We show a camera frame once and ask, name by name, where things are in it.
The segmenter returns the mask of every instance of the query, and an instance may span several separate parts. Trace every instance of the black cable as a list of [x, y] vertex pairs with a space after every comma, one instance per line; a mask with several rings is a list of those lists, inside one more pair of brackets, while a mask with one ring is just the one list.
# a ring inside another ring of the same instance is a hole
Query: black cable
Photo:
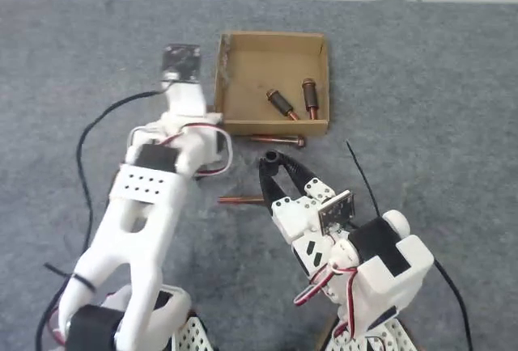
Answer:
[[[85, 202], [86, 202], [87, 208], [88, 208], [87, 231], [85, 232], [85, 235], [84, 235], [82, 253], [84, 253], [88, 249], [88, 246], [90, 244], [91, 230], [93, 228], [93, 222], [94, 222], [94, 210], [93, 210], [93, 206], [91, 203], [91, 196], [90, 196], [90, 190], [88, 189], [87, 178], [84, 174], [83, 158], [82, 158], [83, 144], [87, 138], [87, 135], [90, 133], [90, 131], [94, 128], [95, 125], [97, 125], [99, 122], [101, 122], [105, 116], [107, 116], [110, 112], [112, 112], [116, 108], [119, 108], [120, 106], [122, 106], [126, 103], [129, 103], [133, 100], [137, 100], [137, 99], [141, 99], [141, 98], [149, 98], [151, 96], [159, 95], [161, 93], [162, 92], [160, 92], [160, 91], [141, 92], [139, 94], [131, 95], [131, 96], [128, 96], [127, 98], [119, 100], [118, 102], [116, 102], [116, 103], [112, 104], [111, 106], [109, 106], [108, 108], [106, 108], [102, 114], [100, 114], [94, 121], [92, 121], [83, 130], [83, 132], [81, 133], [81, 137], [79, 137], [78, 145], [75, 150], [75, 161], [78, 166], [79, 180], [81, 181], [81, 186], [83, 187], [83, 194], [84, 194]], [[59, 273], [64, 274], [64, 272], [61, 272], [61, 270], [58, 270], [53, 266], [52, 266], [53, 269], [51, 269], [49, 266], [45, 266], [45, 267], [53, 272], [54, 272], [54, 270], [57, 270]], [[43, 349], [41, 338], [43, 336], [43, 330], [45, 328], [45, 324], [46, 324], [47, 320], [49, 319], [50, 313], [56, 306], [57, 301], [59, 300], [59, 298], [62, 296], [63, 292], [65, 291], [65, 288], [66, 288], [66, 285], [67, 285], [69, 279], [70, 279], [70, 277], [67, 277], [67, 279], [65, 279], [65, 281], [63, 282], [63, 284], [61, 285], [59, 290], [57, 290], [56, 294], [50, 300], [49, 305], [45, 308], [45, 311], [43, 312], [43, 315], [40, 318], [40, 321], [36, 328], [36, 336], [35, 336], [36, 351], [42, 351], [42, 349]]]
[[91, 196], [90, 196], [90, 190], [88, 189], [87, 184], [87, 178], [84, 175], [84, 169], [83, 169], [83, 161], [82, 161], [82, 154], [83, 154], [83, 144], [85, 139], [87, 138], [88, 133], [94, 128], [95, 125], [97, 125], [99, 122], [103, 120], [105, 116], [107, 116], [110, 112], [115, 110], [116, 108], [119, 108], [120, 106], [131, 102], [133, 100], [141, 99], [141, 98], [149, 98], [150, 96], [155, 96], [160, 94], [159, 91], [148, 91], [148, 92], [141, 92], [139, 94], [128, 96], [127, 98], [124, 98], [122, 100], [119, 100], [118, 102], [112, 104], [108, 108], [106, 108], [102, 114], [100, 114], [94, 121], [92, 121], [81, 134], [81, 137], [79, 137], [78, 145], [75, 150], [75, 161], [78, 165], [78, 174], [79, 174], [79, 180], [81, 181], [81, 186], [83, 187], [83, 193], [85, 197], [85, 201], [87, 203], [88, 208], [88, 224], [87, 224], [87, 232], [85, 234], [85, 239], [83, 242], [83, 252], [85, 252], [88, 249], [88, 245], [90, 244], [90, 235], [91, 235], [91, 229], [93, 227], [93, 221], [94, 221], [94, 211], [91, 204]]
[[369, 184], [369, 182], [367, 181], [367, 177], [365, 176], [365, 173], [363, 173], [363, 169], [362, 167], [360, 166], [359, 162], [358, 162], [358, 159], [356, 158], [356, 154], [354, 153], [353, 151], [353, 148], [350, 147], [350, 143], [349, 141], [346, 141], [346, 144], [347, 144], [347, 147], [349, 148], [349, 152], [350, 152], [350, 155], [353, 157], [353, 160], [355, 161], [355, 164], [356, 164], [356, 167], [358, 168], [359, 170], [359, 174], [362, 175], [362, 178], [363, 178], [363, 182], [365, 183], [365, 185], [367, 186], [367, 189], [369, 191], [369, 194], [371, 195], [371, 199], [372, 199], [372, 204], [374, 205], [374, 209], [376, 210], [376, 215], [378, 217], [381, 216], [380, 214], [380, 209], [378, 208], [378, 202], [376, 201], [376, 198], [374, 197], [374, 193], [372, 193], [372, 189], [371, 189], [371, 185]]
[[443, 268], [443, 265], [435, 259], [434, 265], [439, 270], [439, 273], [443, 276], [444, 280], [448, 283], [450, 289], [453, 294], [455, 294], [456, 300], [459, 302], [459, 307], [461, 307], [462, 319], [464, 320], [464, 330], [466, 334], [466, 340], [468, 341], [468, 350], [473, 351], [473, 340], [471, 339], [471, 328], [469, 327], [469, 317], [468, 310], [466, 309], [466, 305], [464, 304], [464, 299], [461, 296], [461, 292], [457, 289], [455, 283], [450, 278], [446, 270]]
[[[367, 177], [363, 173], [363, 169], [360, 167], [358, 163], [358, 159], [356, 159], [356, 155], [353, 152], [352, 148], [350, 147], [350, 144], [348, 141], [346, 141], [347, 147], [349, 148], [350, 154], [353, 156], [353, 160], [355, 161], [356, 167], [358, 168], [360, 174], [363, 177], [363, 181], [365, 181], [365, 185], [367, 185], [367, 189], [369, 190], [369, 193], [371, 194], [372, 204], [374, 205], [374, 208], [376, 209], [376, 213], [378, 217], [380, 216], [380, 209], [378, 208], [378, 204], [376, 202], [376, 198], [374, 197], [374, 193], [372, 193], [371, 186], [369, 185], [367, 181]], [[439, 273], [443, 276], [444, 280], [452, 290], [453, 294], [455, 294], [456, 300], [459, 302], [459, 307], [461, 307], [462, 312], [462, 319], [464, 320], [464, 330], [466, 334], [466, 340], [468, 341], [468, 350], [473, 351], [473, 340], [471, 339], [471, 329], [469, 327], [469, 317], [468, 317], [468, 311], [466, 309], [466, 305], [464, 304], [464, 299], [462, 298], [461, 292], [456, 287], [453, 280], [450, 278], [448, 273], [446, 273], [446, 270], [443, 268], [443, 265], [440, 264], [438, 260], [434, 261], [434, 265], [436, 266], [437, 270], [439, 270]]]

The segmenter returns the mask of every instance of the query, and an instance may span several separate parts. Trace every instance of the mounting hole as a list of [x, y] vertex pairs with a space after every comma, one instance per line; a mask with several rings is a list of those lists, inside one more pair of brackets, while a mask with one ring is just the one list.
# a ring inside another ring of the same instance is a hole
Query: mounting hole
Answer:
[[266, 158], [267, 161], [269, 161], [271, 163], [274, 162], [274, 161], [277, 161], [277, 159], [278, 159], [278, 152], [275, 151], [275, 150], [267, 151], [265, 153], [265, 158]]

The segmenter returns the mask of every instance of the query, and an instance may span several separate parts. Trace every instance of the wire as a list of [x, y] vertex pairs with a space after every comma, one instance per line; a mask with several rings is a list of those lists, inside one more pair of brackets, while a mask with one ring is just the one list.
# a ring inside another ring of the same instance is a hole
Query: wire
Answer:
[[333, 331], [333, 337], [339, 337], [347, 327], [350, 329], [350, 338], [353, 339], [355, 337], [355, 301], [353, 297], [353, 281], [355, 280], [356, 274], [358, 274], [357, 268], [348, 268], [348, 269], [335, 269], [342, 272], [351, 273], [349, 276], [349, 280], [347, 281], [347, 310], [349, 312], [348, 321], [339, 324]]
[[[81, 136], [79, 137], [78, 145], [76, 146], [75, 151], [75, 160], [78, 167], [78, 175], [79, 180], [81, 182], [81, 186], [83, 188], [83, 194], [85, 197], [85, 202], [88, 208], [88, 222], [87, 222], [87, 230], [84, 235], [84, 241], [83, 241], [83, 247], [82, 252], [85, 252], [88, 249], [88, 245], [90, 244], [90, 237], [91, 237], [91, 230], [93, 228], [93, 221], [94, 221], [94, 211], [93, 206], [91, 203], [91, 196], [90, 196], [90, 190], [88, 189], [88, 183], [87, 178], [84, 174], [83, 169], [83, 144], [87, 138], [87, 135], [90, 133], [90, 131], [94, 128], [95, 125], [97, 125], [99, 122], [103, 120], [105, 116], [107, 116], [110, 112], [113, 110], [119, 108], [120, 106], [129, 103], [133, 100], [141, 99], [141, 98], [149, 98], [151, 96], [159, 95], [162, 92], [160, 91], [148, 91], [148, 92], [141, 92], [139, 94], [135, 94], [132, 96], [128, 96], [127, 98], [121, 99], [118, 102], [112, 104], [108, 108], [106, 108], [94, 121], [92, 121], [81, 133]], [[43, 330], [45, 328], [45, 324], [49, 318], [49, 315], [52, 313], [52, 310], [57, 304], [57, 301], [62, 296], [63, 292], [65, 291], [66, 285], [68, 284], [70, 277], [67, 277], [62, 285], [59, 287], [57, 292], [52, 296], [49, 305], [45, 308], [45, 311], [43, 312], [43, 315], [40, 317], [40, 321], [38, 322], [38, 326], [36, 328], [36, 335], [35, 335], [35, 349], [36, 351], [42, 351], [42, 341], [41, 337], [43, 336]]]
[[230, 168], [230, 166], [232, 165], [232, 160], [234, 158], [234, 152], [232, 150], [232, 139], [231, 139], [229, 133], [227, 133], [225, 130], [221, 129], [217, 125], [213, 125], [211, 123], [203, 123], [203, 122], [188, 123], [188, 124], [180, 127], [180, 130], [178, 133], [176, 133], [170, 137], [167, 137], [166, 139], [161, 141], [160, 145], [168, 145], [169, 143], [171, 143], [178, 137], [184, 135], [185, 134], [184, 129], [187, 129], [187, 128], [213, 129], [216, 132], [221, 133], [225, 137], [225, 141], [227, 144], [227, 163], [223, 167], [218, 168], [218, 169], [198, 170], [196, 172], [196, 176], [216, 176], [216, 175], [220, 175], [220, 174], [224, 173], [225, 171], [227, 171]]
[[130, 148], [133, 145], [135, 133], [137, 131], [143, 131], [144, 133], [156, 133], [157, 135], [163, 134], [162, 129], [156, 123], [148, 123], [145, 126], [137, 126], [132, 129], [128, 134], [128, 140], [126, 141], [126, 148]]
[[294, 299], [293, 303], [300, 307], [301, 305], [304, 305], [306, 302], [308, 302], [315, 294], [321, 291], [321, 289], [327, 285], [329, 280], [334, 276], [333, 272], [329, 272], [325, 275], [320, 281], [318, 281], [315, 285], [309, 284], [306, 289], [304, 289], [301, 293], [299, 293]]
[[456, 300], [459, 303], [459, 307], [461, 307], [462, 319], [464, 320], [464, 330], [466, 334], [466, 341], [468, 342], [468, 350], [473, 351], [473, 339], [471, 338], [471, 328], [469, 326], [469, 317], [468, 310], [466, 309], [466, 305], [464, 304], [464, 299], [462, 298], [461, 292], [456, 287], [453, 280], [450, 278], [446, 270], [443, 268], [443, 265], [437, 260], [434, 260], [434, 265], [439, 270], [439, 273], [443, 276], [444, 280], [452, 290], [453, 294], [455, 294]]
[[41, 337], [43, 336], [43, 330], [47, 323], [47, 318], [52, 313], [52, 310], [57, 304], [57, 300], [62, 296], [65, 291], [66, 285], [68, 284], [68, 278], [63, 281], [63, 284], [59, 287], [56, 294], [51, 298], [49, 305], [45, 308], [43, 315], [40, 317], [40, 321], [38, 322], [38, 326], [36, 328], [36, 336], [35, 336], [35, 349], [36, 351], [43, 351], [43, 345], [41, 341]]
[[52, 318], [56, 314], [56, 312], [57, 312], [57, 307], [52, 309], [52, 312], [50, 312], [49, 319], [47, 320], [47, 330], [49, 331], [50, 336], [54, 339], [54, 341], [56, 343], [58, 343], [61, 346], [64, 346], [65, 341], [63, 340], [61, 333], [59, 333], [59, 329], [52, 328], [52, 326], [50, 325], [50, 320], [52, 320]]
[[[358, 159], [356, 159], [356, 155], [353, 152], [352, 148], [350, 147], [349, 141], [346, 141], [347, 147], [349, 148], [349, 152], [353, 157], [353, 160], [355, 161], [356, 167], [358, 168], [360, 174], [363, 177], [363, 181], [365, 181], [365, 184], [367, 185], [367, 189], [369, 190], [369, 193], [371, 194], [372, 204], [374, 205], [374, 208], [376, 209], [376, 213], [378, 216], [380, 216], [380, 210], [378, 209], [378, 204], [376, 203], [376, 198], [374, 197], [374, 194], [372, 193], [371, 186], [369, 185], [367, 181], [367, 177], [363, 173], [363, 169], [360, 167], [358, 163]], [[444, 269], [443, 265], [437, 260], [434, 260], [434, 265], [439, 270], [439, 273], [443, 276], [444, 280], [452, 290], [453, 294], [455, 294], [456, 300], [459, 303], [459, 307], [461, 308], [462, 313], [462, 319], [464, 320], [464, 331], [466, 335], [466, 341], [468, 342], [468, 350], [473, 351], [473, 339], [471, 337], [471, 328], [469, 326], [469, 317], [468, 317], [468, 310], [466, 309], [466, 305], [464, 304], [464, 299], [462, 298], [461, 292], [456, 287], [453, 280], [450, 278], [448, 273], [446, 272], [446, 269]]]
[[355, 161], [356, 167], [359, 170], [359, 174], [362, 175], [363, 181], [365, 182], [365, 185], [367, 186], [367, 189], [369, 191], [369, 194], [371, 195], [372, 204], [374, 205], [374, 209], [376, 210], [376, 215], [378, 217], [381, 216], [380, 209], [378, 208], [378, 202], [376, 201], [376, 198], [374, 197], [374, 193], [372, 193], [371, 185], [369, 184], [367, 177], [365, 176], [365, 173], [363, 173], [363, 169], [360, 166], [358, 159], [356, 158], [356, 154], [353, 151], [353, 148], [350, 147], [349, 141], [346, 141], [347, 147], [349, 148], [350, 155], [352, 156], [353, 160]]

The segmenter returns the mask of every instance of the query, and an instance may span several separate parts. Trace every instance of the copper bolt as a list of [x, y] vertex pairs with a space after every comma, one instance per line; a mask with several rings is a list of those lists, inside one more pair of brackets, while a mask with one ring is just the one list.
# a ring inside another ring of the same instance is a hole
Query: copper bolt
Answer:
[[302, 91], [304, 92], [304, 102], [306, 103], [306, 111], [309, 117], [314, 120], [318, 119], [318, 99], [316, 97], [316, 83], [312, 78], [305, 78], [302, 81]]
[[293, 111], [293, 106], [281, 95], [277, 90], [268, 90], [266, 92], [266, 98], [273, 104], [277, 110], [284, 116], [289, 116], [293, 121], [298, 121], [300, 118]]
[[262, 196], [221, 196], [218, 199], [219, 204], [265, 204]]
[[293, 110], [288, 111], [288, 116], [292, 121], [298, 121], [300, 119], [299, 116], [293, 112]]
[[264, 142], [264, 143], [278, 143], [283, 145], [293, 145], [297, 149], [302, 149], [306, 146], [306, 138], [301, 135], [293, 137], [276, 137], [274, 135], [252, 135], [247, 138], [249, 141]]
[[316, 113], [318, 110], [316, 107], [309, 108], [309, 119], [318, 119], [318, 114]]

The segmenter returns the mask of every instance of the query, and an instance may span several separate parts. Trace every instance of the white bracket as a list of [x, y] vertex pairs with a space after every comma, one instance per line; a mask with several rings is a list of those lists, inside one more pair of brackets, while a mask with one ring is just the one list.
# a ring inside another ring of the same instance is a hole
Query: white bracket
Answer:
[[319, 203], [336, 196], [336, 193], [331, 189], [331, 187], [327, 186], [316, 177], [306, 183], [304, 190]]
[[176, 173], [123, 164], [110, 192], [122, 198], [150, 204], [167, 204], [174, 197]]
[[391, 319], [370, 331], [366, 336], [349, 341], [342, 335], [329, 339], [325, 351], [367, 351], [369, 343], [374, 351], [418, 351], [408, 332], [398, 319]]

